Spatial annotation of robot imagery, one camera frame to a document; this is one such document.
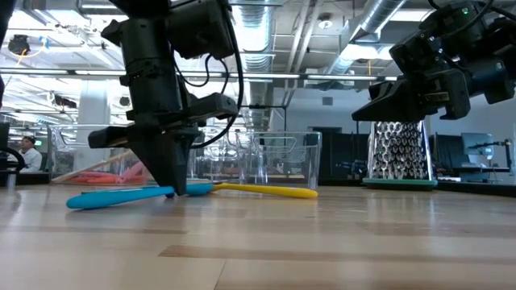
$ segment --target monitor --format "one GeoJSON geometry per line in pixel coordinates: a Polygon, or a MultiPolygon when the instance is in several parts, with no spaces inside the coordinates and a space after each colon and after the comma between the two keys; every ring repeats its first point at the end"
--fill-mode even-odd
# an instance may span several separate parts
{"type": "Polygon", "coordinates": [[[462,133],[462,144],[466,155],[494,154],[493,136],[485,133],[462,133]]]}

